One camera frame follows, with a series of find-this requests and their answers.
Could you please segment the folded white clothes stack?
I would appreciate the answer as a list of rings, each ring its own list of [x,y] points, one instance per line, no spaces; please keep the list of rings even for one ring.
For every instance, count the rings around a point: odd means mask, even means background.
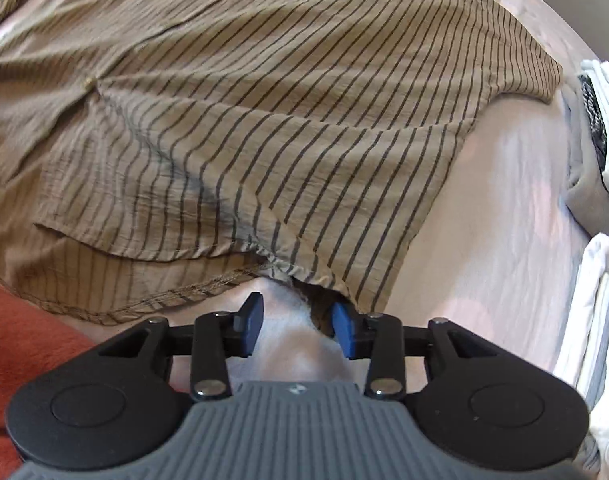
[[[556,372],[589,408],[591,443],[581,464],[596,479],[609,479],[609,236],[604,233],[589,241],[577,268]]]

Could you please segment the folded grey and white clothes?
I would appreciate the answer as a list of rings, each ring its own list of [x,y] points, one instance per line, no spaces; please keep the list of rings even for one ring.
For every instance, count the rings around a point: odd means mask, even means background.
[[[609,236],[609,62],[582,61],[562,96],[570,127],[563,199],[587,234]]]

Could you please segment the pink dotted bed sheet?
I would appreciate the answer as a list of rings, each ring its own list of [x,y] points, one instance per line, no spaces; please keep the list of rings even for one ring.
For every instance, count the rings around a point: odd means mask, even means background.
[[[54,1],[0,0],[0,40],[32,11]],[[549,102],[502,94],[478,115],[408,246],[387,304],[364,313],[395,314],[409,324],[446,316],[540,367],[552,368],[575,269],[587,243],[563,200],[570,127],[562,87],[592,51],[543,0],[494,1],[561,66],[560,84]],[[326,335],[331,302],[350,300],[297,281],[258,276],[205,300],[116,324],[53,313],[27,302],[103,340],[154,315],[185,324],[202,313],[231,309],[254,290],[264,296],[266,322],[256,357],[235,366],[236,379],[361,378],[361,369],[345,364]]]

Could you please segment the red fleece sleeve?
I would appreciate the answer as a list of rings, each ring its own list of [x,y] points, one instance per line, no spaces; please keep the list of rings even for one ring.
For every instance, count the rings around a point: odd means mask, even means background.
[[[5,428],[5,409],[14,393],[92,347],[84,335],[0,285],[0,479],[20,465]]]

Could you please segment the brown striped shirt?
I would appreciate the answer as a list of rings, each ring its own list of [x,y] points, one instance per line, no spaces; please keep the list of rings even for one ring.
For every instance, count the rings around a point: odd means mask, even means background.
[[[494,0],[56,0],[0,40],[0,283],[98,324],[258,276],[380,311],[478,115],[561,77]]]

